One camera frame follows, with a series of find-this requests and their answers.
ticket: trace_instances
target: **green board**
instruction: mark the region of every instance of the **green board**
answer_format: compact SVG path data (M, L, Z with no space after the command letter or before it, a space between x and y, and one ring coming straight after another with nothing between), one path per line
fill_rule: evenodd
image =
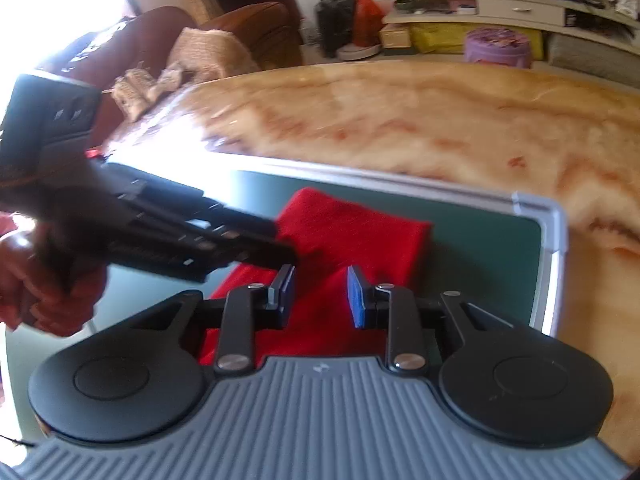
M297 190L314 187L378 211L430 221L434 228L415 287L418 295L434 298L444 290L460 290L477 304L522 323L530 321L542 241L534 220L272 174L233 171L230 182L233 193L226 200L228 206L270 218L280 213Z

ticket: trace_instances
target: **yellow box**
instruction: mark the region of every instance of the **yellow box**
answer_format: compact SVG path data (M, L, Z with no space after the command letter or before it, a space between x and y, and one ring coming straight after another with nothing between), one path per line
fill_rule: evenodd
M421 54L464 54L465 36L480 27L491 27L489 23L416 23L411 25L413 46ZM545 59L542 32L534 28L507 27L529 38L534 60Z
M380 41L385 48L411 48L411 32L408 25L389 23L380 31Z

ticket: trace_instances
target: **cardboard box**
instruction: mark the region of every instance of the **cardboard box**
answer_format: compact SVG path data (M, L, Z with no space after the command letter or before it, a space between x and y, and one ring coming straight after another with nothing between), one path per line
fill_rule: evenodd
M389 23L380 31L384 48L411 48L411 32L408 25Z

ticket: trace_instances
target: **marble table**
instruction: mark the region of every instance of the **marble table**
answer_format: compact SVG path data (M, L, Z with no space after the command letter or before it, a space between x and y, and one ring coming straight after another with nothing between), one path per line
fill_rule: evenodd
M527 70L379 61L261 72L165 100L109 143L218 150L549 196L570 250L559 337L609 371L601 437L640 463L640 96Z

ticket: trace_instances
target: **cable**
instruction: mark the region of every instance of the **cable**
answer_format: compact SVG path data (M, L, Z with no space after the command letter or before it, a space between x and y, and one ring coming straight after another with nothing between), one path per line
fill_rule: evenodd
M16 446L24 446L24 447L36 447L37 444L34 442L29 442L28 440L18 440L16 438L11 438L10 436L4 436L2 433L0 433L0 438L4 438L5 440L8 440L9 442L13 442Z
M96 335L98 333L98 328L96 327L93 319L87 321L86 325L89 327L89 332L91 332L91 335Z

